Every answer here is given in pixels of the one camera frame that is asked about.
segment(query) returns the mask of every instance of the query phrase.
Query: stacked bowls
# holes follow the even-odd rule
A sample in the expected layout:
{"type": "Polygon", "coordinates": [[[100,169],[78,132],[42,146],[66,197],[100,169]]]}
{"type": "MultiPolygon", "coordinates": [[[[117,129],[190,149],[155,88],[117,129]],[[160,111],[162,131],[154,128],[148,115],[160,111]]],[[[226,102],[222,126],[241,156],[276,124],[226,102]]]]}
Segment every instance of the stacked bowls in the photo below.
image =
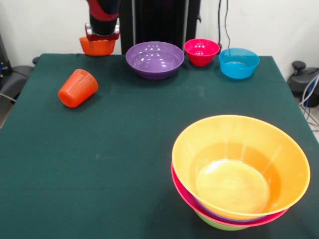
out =
{"type": "Polygon", "coordinates": [[[215,116],[176,139],[171,173],[178,193],[205,222],[236,231],[281,217],[306,192],[307,158],[286,133],[244,116],[215,116]]]}

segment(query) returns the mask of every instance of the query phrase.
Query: orange cup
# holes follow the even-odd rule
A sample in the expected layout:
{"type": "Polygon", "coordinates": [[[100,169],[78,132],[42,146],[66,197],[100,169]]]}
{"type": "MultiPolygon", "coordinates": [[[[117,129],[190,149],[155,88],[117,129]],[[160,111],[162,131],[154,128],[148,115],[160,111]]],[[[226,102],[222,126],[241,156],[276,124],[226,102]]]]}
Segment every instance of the orange cup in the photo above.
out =
{"type": "Polygon", "coordinates": [[[68,107],[75,108],[97,92],[99,85],[87,71],[77,69],[58,92],[60,101],[68,107]]]}

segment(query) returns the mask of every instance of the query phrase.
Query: table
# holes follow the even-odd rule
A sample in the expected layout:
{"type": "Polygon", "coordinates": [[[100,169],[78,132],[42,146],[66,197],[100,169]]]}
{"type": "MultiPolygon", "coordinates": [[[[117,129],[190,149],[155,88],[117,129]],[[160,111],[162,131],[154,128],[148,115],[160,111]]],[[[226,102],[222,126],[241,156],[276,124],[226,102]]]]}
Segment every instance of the table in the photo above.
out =
{"type": "Polygon", "coordinates": [[[319,145],[272,57],[254,76],[226,78],[185,60],[162,82],[135,75],[124,56],[45,54],[0,132],[0,238],[317,239],[319,145]],[[99,91],[76,109],[57,92],[77,68],[99,91]],[[282,218],[238,232],[211,228],[176,192],[171,149],[192,122],[239,114],[265,120],[304,149],[312,180],[282,218]]]}

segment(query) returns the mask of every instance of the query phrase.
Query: orange bowl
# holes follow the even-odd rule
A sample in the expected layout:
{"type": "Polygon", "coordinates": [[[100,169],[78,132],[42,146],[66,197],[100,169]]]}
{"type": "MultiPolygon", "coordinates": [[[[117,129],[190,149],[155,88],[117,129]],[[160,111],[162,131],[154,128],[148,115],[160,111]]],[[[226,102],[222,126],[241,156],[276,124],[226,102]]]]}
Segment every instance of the orange bowl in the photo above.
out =
{"type": "Polygon", "coordinates": [[[283,211],[306,192],[307,158],[282,130],[244,116],[197,121],[176,139],[172,164],[208,210],[233,220],[283,211]]]}
{"type": "Polygon", "coordinates": [[[107,56],[113,53],[115,40],[89,41],[87,37],[81,37],[80,43],[85,55],[88,56],[107,56]]]}

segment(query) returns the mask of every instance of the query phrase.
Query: blue bowl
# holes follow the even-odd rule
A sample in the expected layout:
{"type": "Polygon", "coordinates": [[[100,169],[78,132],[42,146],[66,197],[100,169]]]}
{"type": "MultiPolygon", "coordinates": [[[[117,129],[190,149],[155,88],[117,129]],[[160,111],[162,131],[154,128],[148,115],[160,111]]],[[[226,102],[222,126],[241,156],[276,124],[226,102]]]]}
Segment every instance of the blue bowl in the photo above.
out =
{"type": "Polygon", "coordinates": [[[220,70],[233,79],[250,77],[260,60],[252,51],[242,48],[230,48],[219,54],[220,70]]]}

